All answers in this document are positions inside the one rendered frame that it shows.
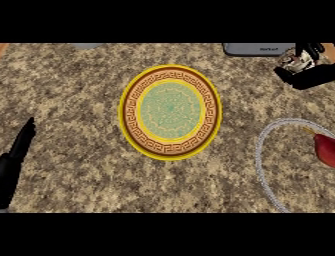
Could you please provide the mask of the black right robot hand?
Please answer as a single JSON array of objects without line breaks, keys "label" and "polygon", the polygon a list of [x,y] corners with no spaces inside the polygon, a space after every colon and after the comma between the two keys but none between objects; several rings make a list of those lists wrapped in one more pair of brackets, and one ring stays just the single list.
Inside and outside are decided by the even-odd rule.
[{"label": "black right robot hand", "polygon": [[[326,52],[326,47],[321,43],[298,43],[295,48],[296,56],[301,56],[302,52],[306,51],[315,61],[320,60],[320,55]],[[280,66],[274,69],[274,71],[283,81],[289,83],[298,90],[306,90],[329,82],[335,81],[335,63],[321,64],[298,74],[293,74]]]}]

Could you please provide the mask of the yellow patterned round plate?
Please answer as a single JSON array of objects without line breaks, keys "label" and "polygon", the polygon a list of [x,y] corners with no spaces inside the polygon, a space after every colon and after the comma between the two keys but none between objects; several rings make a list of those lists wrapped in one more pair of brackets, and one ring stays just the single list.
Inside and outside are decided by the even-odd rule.
[{"label": "yellow patterned round plate", "polygon": [[222,123],[222,102],[209,78],[191,67],[148,68],[131,81],[120,98],[125,137],[148,157],[177,161],[210,145]]}]

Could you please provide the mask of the red pear-shaped fruit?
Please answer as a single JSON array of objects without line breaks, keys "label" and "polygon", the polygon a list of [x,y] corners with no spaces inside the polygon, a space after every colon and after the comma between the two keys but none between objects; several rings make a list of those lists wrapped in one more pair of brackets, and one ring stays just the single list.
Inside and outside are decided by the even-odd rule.
[{"label": "red pear-shaped fruit", "polygon": [[305,127],[305,131],[311,133],[315,141],[315,152],[321,162],[335,168],[335,139],[317,133],[311,128]]}]

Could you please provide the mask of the grey flat appliance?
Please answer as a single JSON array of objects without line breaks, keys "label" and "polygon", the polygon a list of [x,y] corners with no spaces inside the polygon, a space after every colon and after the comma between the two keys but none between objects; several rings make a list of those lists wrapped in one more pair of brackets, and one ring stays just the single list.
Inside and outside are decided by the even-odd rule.
[{"label": "grey flat appliance", "polygon": [[275,57],[296,46],[295,43],[224,43],[224,51],[237,57]]}]

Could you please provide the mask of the white and brown cupcake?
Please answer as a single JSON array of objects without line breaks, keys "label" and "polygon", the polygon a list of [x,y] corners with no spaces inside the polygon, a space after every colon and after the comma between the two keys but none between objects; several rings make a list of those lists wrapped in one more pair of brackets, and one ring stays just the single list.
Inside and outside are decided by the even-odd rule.
[{"label": "white and brown cupcake", "polygon": [[296,48],[292,47],[281,55],[278,66],[289,70],[293,74],[314,68],[321,64],[330,64],[332,61],[324,55],[320,55],[320,60],[315,61],[311,54],[304,51],[301,56],[296,56]]}]

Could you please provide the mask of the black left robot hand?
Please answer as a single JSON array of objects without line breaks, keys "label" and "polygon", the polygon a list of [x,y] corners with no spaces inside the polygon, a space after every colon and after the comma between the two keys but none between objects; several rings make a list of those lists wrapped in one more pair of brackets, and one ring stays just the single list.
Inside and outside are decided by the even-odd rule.
[{"label": "black left robot hand", "polygon": [[17,135],[11,150],[0,155],[0,212],[7,212],[14,198],[23,162],[36,136],[35,118],[30,118]]}]

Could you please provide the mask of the small pale grey object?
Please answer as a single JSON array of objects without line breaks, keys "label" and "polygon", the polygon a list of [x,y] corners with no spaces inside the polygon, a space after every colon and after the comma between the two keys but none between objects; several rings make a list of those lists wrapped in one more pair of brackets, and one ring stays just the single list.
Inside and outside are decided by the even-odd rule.
[{"label": "small pale grey object", "polygon": [[72,45],[81,50],[89,50],[101,46],[104,43],[72,43]]}]

